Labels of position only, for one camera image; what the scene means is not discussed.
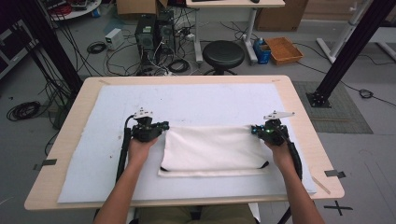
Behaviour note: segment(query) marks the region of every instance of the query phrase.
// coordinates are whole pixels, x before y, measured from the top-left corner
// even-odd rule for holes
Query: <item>pants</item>
[[[187,207],[139,209],[139,224],[256,224],[246,203],[203,206],[201,218],[192,220]]]

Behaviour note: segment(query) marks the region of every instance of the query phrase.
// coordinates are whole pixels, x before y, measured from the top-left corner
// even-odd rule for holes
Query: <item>hand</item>
[[[280,146],[271,145],[270,143],[264,142],[273,151],[274,163],[279,168],[280,172],[284,173],[287,171],[294,171],[293,159],[290,155],[290,151],[286,142]]]
[[[128,148],[128,165],[143,166],[149,156],[149,149],[157,142],[158,138],[142,143],[137,139],[131,139]]]

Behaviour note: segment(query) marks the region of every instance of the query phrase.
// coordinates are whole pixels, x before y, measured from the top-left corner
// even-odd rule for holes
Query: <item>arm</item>
[[[269,145],[268,143],[265,143],[265,145],[273,151],[274,162],[283,175],[293,223],[324,223],[318,209],[315,207],[303,183],[297,176],[287,144],[284,143],[280,147]]]
[[[129,204],[134,195],[137,179],[149,155],[149,148],[156,142],[157,139],[147,143],[131,140],[128,149],[128,165],[100,209],[93,224],[126,223]]]

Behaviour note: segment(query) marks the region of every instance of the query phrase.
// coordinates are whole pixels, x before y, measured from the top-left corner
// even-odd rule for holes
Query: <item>blue object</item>
[[[266,64],[270,61],[271,49],[262,38],[254,41],[253,49],[257,56],[257,63]]]

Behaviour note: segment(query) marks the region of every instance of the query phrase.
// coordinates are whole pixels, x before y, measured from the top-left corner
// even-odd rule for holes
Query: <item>gray mat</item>
[[[342,84],[334,89],[329,98],[332,108],[311,107],[305,93],[314,92],[319,84],[319,82],[293,82],[305,111],[318,133],[373,133]]]

